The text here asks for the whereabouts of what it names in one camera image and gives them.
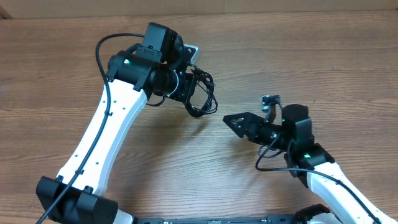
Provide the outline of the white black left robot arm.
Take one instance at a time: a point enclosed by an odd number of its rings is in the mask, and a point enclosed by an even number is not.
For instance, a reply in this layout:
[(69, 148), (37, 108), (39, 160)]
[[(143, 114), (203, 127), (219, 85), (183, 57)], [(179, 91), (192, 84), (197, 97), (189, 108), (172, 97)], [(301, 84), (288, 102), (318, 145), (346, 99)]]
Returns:
[(190, 102), (199, 79), (187, 73), (199, 57), (179, 34), (151, 22), (142, 42), (113, 55), (101, 68), (104, 90), (96, 112), (71, 158), (56, 178), (43, 177), (36, 194), (43, 219), (58, 223), (134, 223), (131, 214), (104, 195), (109, 175), (129, 131), (151, 95), (183, 103), (193, 117), (203, 115)]

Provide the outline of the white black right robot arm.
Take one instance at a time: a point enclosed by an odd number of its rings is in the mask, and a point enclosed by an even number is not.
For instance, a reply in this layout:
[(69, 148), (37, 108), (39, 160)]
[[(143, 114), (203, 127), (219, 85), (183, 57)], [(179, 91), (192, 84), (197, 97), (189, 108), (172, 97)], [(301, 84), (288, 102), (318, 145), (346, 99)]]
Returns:
[(295, 178), (324, 205), (315, 205), (297, 212), (293, 223), (395, 223), (395, 220), (368, 200), (345, 176), (331, 154), (315, 142), (308, 107), (265, 101), (264, 117), (245, 112), (226, 115), (224, 123), (240, 138), (260, 146), (255, 163), (265, 172), (260, 162), (270, 150), (284, 153), (286, 167)]

